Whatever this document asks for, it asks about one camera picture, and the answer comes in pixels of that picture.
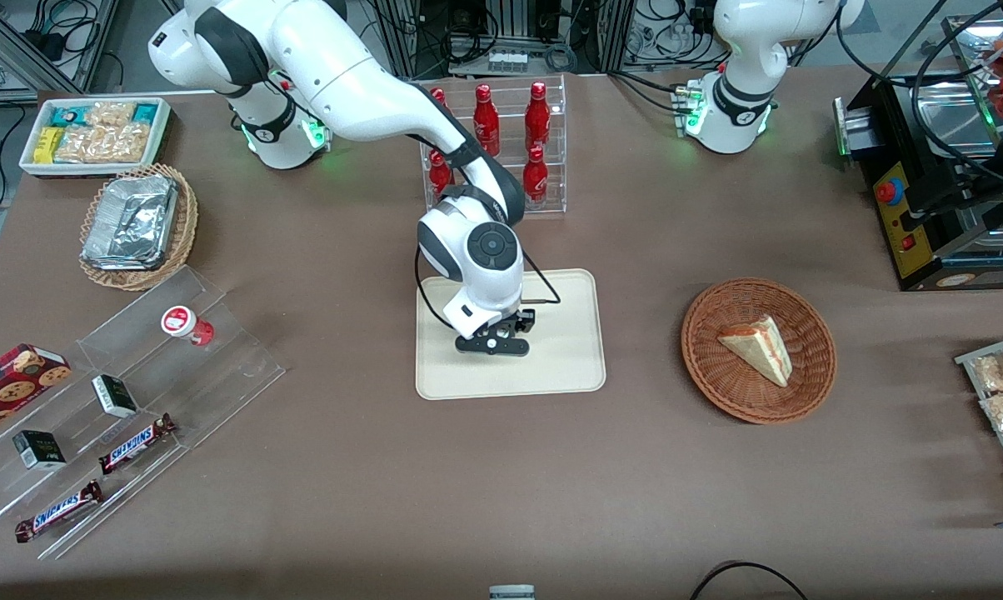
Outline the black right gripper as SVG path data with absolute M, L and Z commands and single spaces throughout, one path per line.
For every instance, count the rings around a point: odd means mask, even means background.
M 455 347 L 460 353 L 525 357 L 531 352 L 531 343 L 518 335 L 531 331 L 535 323 L 536 310 L 518 310 L 497 323 L 480 327 L 471 338 L 456 337 Z

